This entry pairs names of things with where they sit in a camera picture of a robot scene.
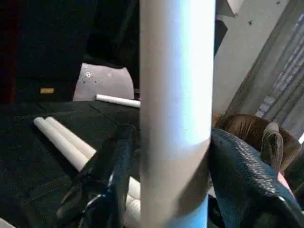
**white wall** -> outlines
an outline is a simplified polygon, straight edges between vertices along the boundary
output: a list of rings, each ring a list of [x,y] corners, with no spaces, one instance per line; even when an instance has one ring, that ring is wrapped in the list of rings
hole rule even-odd
[[[247,76],[288,0],[245,0],[238,17],[219,16],[228,32],[215,57],[213,110],[224,113]]]

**gray curtain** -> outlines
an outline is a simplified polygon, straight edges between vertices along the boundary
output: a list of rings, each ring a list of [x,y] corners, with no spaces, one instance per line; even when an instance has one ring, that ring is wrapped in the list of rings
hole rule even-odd
[[[275,121],[299,139],[304,133],[304,14],[299,16],[277,68],[277,79],[256,115]]]
[[[304,1],[290,0],[223,120],[235,113],[304,133]]]

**white tube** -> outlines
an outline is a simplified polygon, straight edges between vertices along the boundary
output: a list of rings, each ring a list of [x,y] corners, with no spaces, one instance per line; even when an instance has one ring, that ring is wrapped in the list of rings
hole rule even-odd
[[[42,117],[37,117],[34,120],[34,125],[56,146],[78,171],[82,170],[88,161],[87,157]]]
[[[140,228],[141,227],[141,201],[127,196],[126,212],[124,214],[124,226],[127,228]]]
[[[90,159],[96,150],[80,139],[77,135],[67,129],[64,125],[58,122],[53,117],[46,118],[46,121],[52,125],[62,136],[64,136],[71,144],[73,144],[85,157]]]
[[[114,96],[99,95],[99,94],[96,95],[96,100],[135,107],[135,108],[140,108],[140,106],[141,106],[140,101],[129,100],[129,99],[124,99],[124,98],[114,97]]]
[[[48,121],[55,123],[52,119],[55,120],[54,118],[48,117]],[[59,131],[56,128],[53,127],[53,125],[51,125],[49,122],[44,120],[42,117],[37,117],[34,120],[34,124],[56,146],[56,148],[68,159],[68,161],[78,171],[82,170],[82,168],[89,161],[89,159],[82,154],[82,153],[88,154],[88,151],[79,151],[72,144],[73,142],[78,141],[78,140],[75,141],[72,138],[75,139],[75,137],[78,138],[78,136],[76,136],[69,129],[67,129],[65,126],[60,124],[61,127],[67,129],[70,132],[70,133],[66,133],[67,131],[65,131],[64,133],[65,137],[64,137],[59,133]],[[127,210],[125,212],[124,219],[126,222],[125,226],[127,228],[140,228],[140,183],[132,177],[130,177],[130,181],[129,181],[129,191],[127,195]]]
[[[205,228],[215,0],[140,7],[141,224]]]

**black carpet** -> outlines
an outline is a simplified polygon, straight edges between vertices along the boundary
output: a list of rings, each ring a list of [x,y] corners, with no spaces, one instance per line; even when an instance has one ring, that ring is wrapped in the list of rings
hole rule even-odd
[[[0,106],[0,112],[0,188],[19,201],[34,227],[56,226],[56,210],[77,175],[34,118],[54,117],[96,149],[119,124],[139,129],[138,109],[102,102],[19,104]]]

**small tag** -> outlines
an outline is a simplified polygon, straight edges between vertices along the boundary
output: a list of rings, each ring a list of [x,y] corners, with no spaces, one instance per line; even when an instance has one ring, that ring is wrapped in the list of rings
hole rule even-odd
[[[40,94],[53,94],[54,88],[40,88]]]

